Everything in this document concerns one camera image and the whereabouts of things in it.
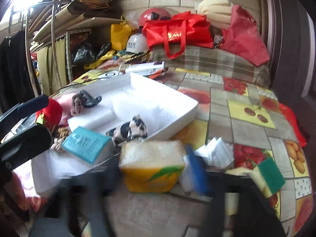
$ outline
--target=red helmet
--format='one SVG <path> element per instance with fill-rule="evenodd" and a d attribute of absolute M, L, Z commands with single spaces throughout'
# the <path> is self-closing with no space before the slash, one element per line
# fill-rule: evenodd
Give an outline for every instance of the red helmet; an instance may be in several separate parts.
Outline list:
<path fill-rule="evenodd" d="M 147 20 L 171 20 L 171 14 L 162 8 L 150 8 L 140 16 L 139 26 L 143 27 Z"/>

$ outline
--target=white helmet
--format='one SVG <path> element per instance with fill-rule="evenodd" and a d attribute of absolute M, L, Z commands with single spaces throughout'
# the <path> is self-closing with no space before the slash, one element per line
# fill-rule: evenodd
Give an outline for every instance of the white helmet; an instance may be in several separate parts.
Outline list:
<path fill-rule="evenodd" d="M 126 45 L 126 52 L 138 54 L 148 50 L 147 39 L 140 33 L 132 35 Z"/>

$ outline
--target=plaid blanket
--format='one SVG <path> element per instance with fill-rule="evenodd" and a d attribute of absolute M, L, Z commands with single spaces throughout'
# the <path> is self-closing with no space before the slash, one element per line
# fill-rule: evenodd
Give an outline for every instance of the plaid blanket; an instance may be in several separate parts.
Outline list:
<path fill-rule="evenodd" d="M 180 45 L 171 44 L 170 50 L 171 53 L 175 53 L 180 50 Z M 170 60 L 166 56 L 163 46 L 159 45 L 153 48 L 150 60 L 165 61 L 167 67 L 191 69 L 227 76 L 267 89 L 270 84 L 269 67 L 267 65 L 255 67 L 246 59 L 220 49 L 187 45 L 182 55 Z"/>

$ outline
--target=yellow curtain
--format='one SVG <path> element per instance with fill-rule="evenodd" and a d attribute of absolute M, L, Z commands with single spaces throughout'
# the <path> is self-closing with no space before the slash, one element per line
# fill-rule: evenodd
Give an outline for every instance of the yellow curtain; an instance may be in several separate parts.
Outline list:
<path fill-rule="evenodd" d="M 66 39 L 59 39 L 55 43 L 57 66 L 62 87 L 67 85 L 66 69 Z M 53 53 L 52 46 L 47 46 L 37 53 L 37 64 L 39 68 L 39 79 L 42 84 L 43 94 L 52 95 L 58 90 L 55 70 L 52 68 Z"/>

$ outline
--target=red tote bag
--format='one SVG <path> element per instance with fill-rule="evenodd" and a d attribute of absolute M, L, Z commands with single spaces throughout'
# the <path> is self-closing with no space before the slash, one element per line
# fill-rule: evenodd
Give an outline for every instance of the red tote bag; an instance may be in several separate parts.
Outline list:
<path fill-rule="evenodd" d="M 221 49 L 245 58 L 255 66 L 270 60 L 267 48 L 258 32 L 256 21 L 240 5 L 232 8 L 232 19 Z"/>
<path fill-rule="evenodd" d="M 166 55 L 174 59 L 184 52 L 186 44 L 212 48 L 213 39 L 209 27 L 206 17 L 188 11 L 173 16 L 171 20 L 147 21 L 143 35 L 150 48 L 164 44 Z M 180 43 L 180 51 L 171 54 L 169 43 Z"/>

